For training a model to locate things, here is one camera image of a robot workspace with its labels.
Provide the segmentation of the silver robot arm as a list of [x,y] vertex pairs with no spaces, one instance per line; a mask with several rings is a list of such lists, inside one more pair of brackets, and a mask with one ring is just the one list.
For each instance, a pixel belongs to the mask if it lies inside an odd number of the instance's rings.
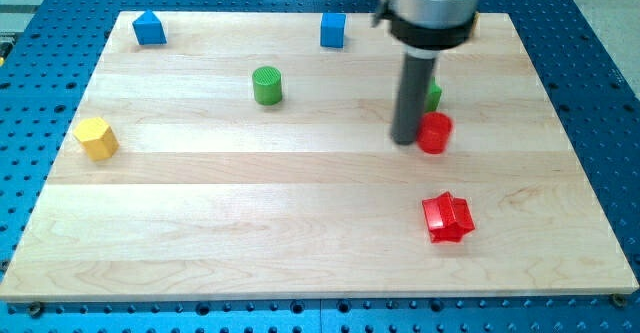
[[379,0],[372,25],[390,22],[390,33],[407,46],[431,51],[465,43],[479,0]]

